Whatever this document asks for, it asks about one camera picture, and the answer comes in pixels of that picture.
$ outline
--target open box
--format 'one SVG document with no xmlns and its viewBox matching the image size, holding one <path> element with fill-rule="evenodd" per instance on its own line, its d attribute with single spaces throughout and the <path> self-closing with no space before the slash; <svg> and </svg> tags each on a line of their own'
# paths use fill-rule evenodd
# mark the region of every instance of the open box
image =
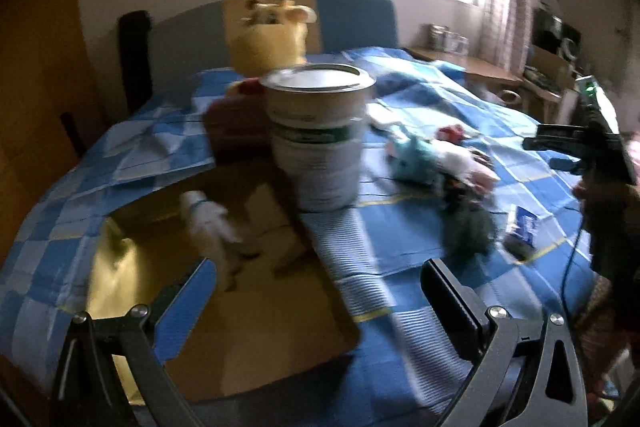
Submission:
<svg viewBox="0 0 640 427">
<path fill-rule="evenodd" d="M 308 252 L 279 271 L 265 254 L 244 261 L 236 289 L 213 293 L 181 354 L 166 365 L 188 400 L 256 389 L 358 344 L 359 330 L 297 218 L 290 185 L 267 158 L 218 166 L 111 214 L 95 253 L 87 311 L 96 319 L 124 315 L 137 303 L 150 303 L 191 266 L 198 252 L 180 217 L 182 192 L 202 190 L 233 217 L 265 182 Z M 127 397 L 139 403 L 126 360 L 115 359 Z"/>
</svg>

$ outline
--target yellow stuffed animal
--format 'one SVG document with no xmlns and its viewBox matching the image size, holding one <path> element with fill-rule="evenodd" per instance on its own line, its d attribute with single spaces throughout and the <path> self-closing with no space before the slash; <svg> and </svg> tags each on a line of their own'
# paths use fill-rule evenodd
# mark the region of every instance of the yellow stuffed animal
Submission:
<svg viewBox="0 0 640 427">
<path fill-rule="evenodd" d="M 316 20 L 311 8 L 294 0 L 248 0 L 246 7 L 246 27 L 229 45 L 231 67 L 250 78 L 306 63 L 306 24 Z M 238 92 L 237 84 L 229 92 Z"/>
</svg>

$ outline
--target wooden table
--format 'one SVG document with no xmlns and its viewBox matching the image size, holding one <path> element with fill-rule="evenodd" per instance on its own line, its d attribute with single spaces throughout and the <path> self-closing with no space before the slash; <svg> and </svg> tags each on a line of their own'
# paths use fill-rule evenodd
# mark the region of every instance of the wooden table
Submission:
<svg viewBox="0 0 640 427">
<path fill-rule="evenodd" d="M 443 60 L 466 69 L 466 79 L 469 82 L 481 82 L 489 90 L 496 88 L 517 90 L 522 97 L 522 111 L 529 114 L 530 105 L 533 99 L 537 98 L 542 102 L 543 123 L 551 123 L 555 117 L 556 107 L 562 97 L 546 89 L 538 87 L 526 78 L 516 76 L 509 71 L 498 66 L 489 64 L 485 60 L 465 55 L 454 55 L 444 52 L 435 52 L 425 48 L 408 48 L 407 52 L 418 60 Z"/>
</svg>

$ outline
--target bolt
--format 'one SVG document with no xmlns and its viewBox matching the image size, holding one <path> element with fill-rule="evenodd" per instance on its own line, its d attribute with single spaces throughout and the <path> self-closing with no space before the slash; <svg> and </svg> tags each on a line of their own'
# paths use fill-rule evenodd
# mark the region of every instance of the bolt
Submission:
<svg viewBox="0 0 640 427">
<path fill-rule="evenodd" d="M 562 315 L 559 313 L 552 313 L 549 318 L 551 319 L 551 322 L 553 322 L 553 324 L 555 324 L 556 326 L 564 325 L 564 317 L 562 317 Z"/>
<path fill-rule="evenodd" d="M 141 319 L 146 314 L 148 314 L 148 312 L 149 308 L 145 304 L 136 304 L 132 309 L 129 310 L 129 315 L 137 319 Z"/>
<path fill-rule="evenodd" d="M 87 312 L 78 312 L 71 320 L 74 322 L 74 324 L 82 324 L 88 318 L 89 314 Z"/>
<path fill-rule="evenodd" d="M 507 310 L 505 310 L 501 306 L 491 306 L 489 308 L 489 315 L 491 315 L 494 319 L 506 319 L 507 318 Z"/>
</svg>

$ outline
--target blue checkered bedspread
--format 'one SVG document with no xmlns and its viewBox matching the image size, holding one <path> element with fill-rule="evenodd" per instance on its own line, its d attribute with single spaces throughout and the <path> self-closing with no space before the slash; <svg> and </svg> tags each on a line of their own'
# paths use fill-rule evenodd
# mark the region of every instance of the blue checkered bedspread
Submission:
<svg viewBox="0 0 640 427">
<path fill-rule="evenodd" d="M 468 144 L 491 155 L 500 176 L 489 208 L 498 231 L 513 203 L 535 213 L 540 229 L 529 261 L 516 261 L 498 242 L 488 255 L 453 262 L 455 275 L 488 306 L 501 304 L 513 315 L 560 312 L 559 286 L 580 223 L 570 193 L 577 179 L 549 169 L 550 153 L 522 149 L 536 122 L 479 100 L 434 66 L 398 50 L 366 48 L 311 59 L 368 71 L 382 103 L 427 136 L 445 124 L 467 127 L 475 136 Z M 71 313 L 84 307 L 104 217 L 214 166 L 201 115 L 236 79 L 228 70 L 200 73 L 187 109 L 172 103 L 171 94 L 156 96 L 112 127 L 24 220 L 0 272 L 0 353 L 44 391 L 50 392 Z M 364 426 L 420 408 L 438 414 L 470 369 L 457 358 L 419 286 L 422 263 L 444 255 L 442 202 L 427 190 L 394 182 L 383 143 L 373 131 L 366 136 L 357 204 L 302 216 L 362 330 L 353 362 L 316 425 Z M 567 285 L 573 310 L 593 285 L 588 234 L 577 253 Z M 274 425 L 284 421 L 273 418 Z"/>
</svg>

